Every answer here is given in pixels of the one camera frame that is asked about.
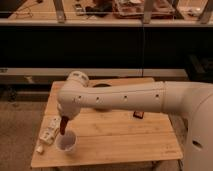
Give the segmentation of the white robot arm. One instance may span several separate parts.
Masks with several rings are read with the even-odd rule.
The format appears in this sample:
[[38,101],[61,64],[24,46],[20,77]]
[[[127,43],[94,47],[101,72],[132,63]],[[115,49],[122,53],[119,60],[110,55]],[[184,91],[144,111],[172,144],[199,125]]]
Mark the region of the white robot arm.
[[60,132],[83,108],[179,115],[188,121],[184,171],[213,171],[213,84],[158,81],[91,87],[88,76],[73,71],[57,95]]

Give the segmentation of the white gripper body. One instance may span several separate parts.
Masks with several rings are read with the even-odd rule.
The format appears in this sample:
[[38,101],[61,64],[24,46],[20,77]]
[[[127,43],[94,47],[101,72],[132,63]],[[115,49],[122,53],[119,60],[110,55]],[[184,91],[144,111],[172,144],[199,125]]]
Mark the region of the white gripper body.
[[57,105],[58,113],[61,117],[67,117],[69,120],[73,120],[79,113],[80,108],[71,105]]

